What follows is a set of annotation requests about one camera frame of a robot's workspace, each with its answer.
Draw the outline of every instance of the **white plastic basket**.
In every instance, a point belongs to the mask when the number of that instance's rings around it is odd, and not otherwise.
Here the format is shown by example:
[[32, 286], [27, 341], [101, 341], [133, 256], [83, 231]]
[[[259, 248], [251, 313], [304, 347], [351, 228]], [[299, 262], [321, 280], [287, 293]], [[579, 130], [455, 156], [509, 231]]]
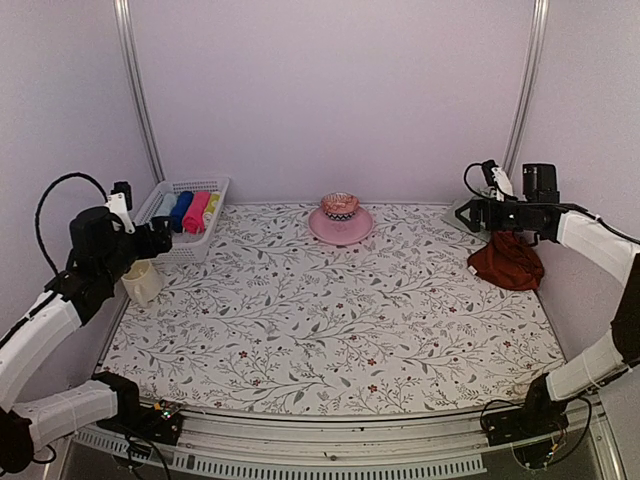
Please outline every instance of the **white plastic basket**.
[[200, 263], [203, 262], [209, 250], [209, 244], [213, 241], [213, 232], [218, 224], [220, 212], [224, 204], [224, 197], [229, 187], [229, 179], [227, 177], [200, 178], [198, 180], [181, 180], [178, 182], [160, 182], [153, 189], [147, 200], [144, 202], [140, 211], [136, 215], [135, 222], [137, 225], [147, 223], [154, 216], [158, 207], [162, 203], [162, 199], [167, 193], [175, 193], [179, 195], [182, 192], [220, 192], [220, 200], [213, 214], [211, 223], [207, 226], [202, 238], [189, 243], [173, 243], [173, 248], [168, 253], [158, 255], [153, 261], [157, 263]]

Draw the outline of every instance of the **rust-colored cloth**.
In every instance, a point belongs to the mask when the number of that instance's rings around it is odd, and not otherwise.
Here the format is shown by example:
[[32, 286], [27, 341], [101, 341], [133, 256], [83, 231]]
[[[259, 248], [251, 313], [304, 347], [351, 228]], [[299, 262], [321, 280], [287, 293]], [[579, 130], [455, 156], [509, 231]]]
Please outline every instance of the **rust-colored cloth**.
[[536, 290], [544, 276], [536, 252], [513, 232], [492, 232], [491, 241], [471, 255], [467, 265], [478, 277], [507, 290]]

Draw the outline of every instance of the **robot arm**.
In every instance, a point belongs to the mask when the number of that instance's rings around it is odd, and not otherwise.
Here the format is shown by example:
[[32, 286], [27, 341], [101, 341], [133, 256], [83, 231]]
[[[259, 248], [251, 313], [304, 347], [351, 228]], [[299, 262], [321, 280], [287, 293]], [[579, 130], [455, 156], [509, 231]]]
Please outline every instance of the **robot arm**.
[[[493, 166], [493, 161], [483, 164], [490, 186], [495, 186], [495, 180], [487, 171]], [[526, 202], [499, 200], [497, 196], [474, 198], [456, 211], [456, 217], [471, 231], [483, 226], [490, 231], [533, 231], [539, 238], [584, 255], [625, 290], [611, 328], [600, 340], [566, 365], [535, 379], [520, 411], [486, 416], [483, 427], [492, 444], [565, 426], [568, 401], [591, 386], [599, 387], [601, 382], [616, 378], [640, 361], [640, 246], [613, 233], [586, 209], [559, 203], [552, 165], [530, 164], [523, 168]]]
[[[162, 412], [140, 406], [135, 383], [112, 373], [66, 392], [16, 404], [27, 380], [64, 339], [81, 328], [114, 296], [115, 283], [134, 261], [171, 249], [167, 218], [135, 226], [129, 218], [131, 191], [121, 182], [106, 206], [84, 210], [71, 222], [72, 251], [67, 268], [45, 287], [29, 312], [0, 340], [0, 468], [24, 470], [34, 452], [51, 441], [99, 420], [118, 431], [143, 430], [158, 440]], [[177, 440], [180, 418], [171, 423], [169, 442]]]

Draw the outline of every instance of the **white mug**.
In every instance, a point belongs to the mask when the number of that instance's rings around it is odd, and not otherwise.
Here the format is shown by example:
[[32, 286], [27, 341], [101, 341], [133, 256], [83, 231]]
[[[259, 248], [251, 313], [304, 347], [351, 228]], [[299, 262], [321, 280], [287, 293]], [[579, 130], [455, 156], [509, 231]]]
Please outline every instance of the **white mug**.
[[147, 308], [163, 287], [162, 277], [149, 260], [134, 262], [122, 276], [122, 283], [129, 297], [142, 308]]

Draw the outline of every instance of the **floral pattern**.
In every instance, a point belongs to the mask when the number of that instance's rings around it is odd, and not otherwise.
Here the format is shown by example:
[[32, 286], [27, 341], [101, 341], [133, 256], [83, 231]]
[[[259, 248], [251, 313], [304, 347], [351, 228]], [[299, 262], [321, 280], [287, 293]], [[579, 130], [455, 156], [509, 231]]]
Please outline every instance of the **floral pattern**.
[[373, 205], [372, 235], [333, 247], [310, 205], [226, 206], [207, 260], [160, 265], [104, 368], [153, 399], [255, 412], [441, 411], [520, 399], [562, 363], [536, 296], [472, 275], [477, 238], [444, 207]]

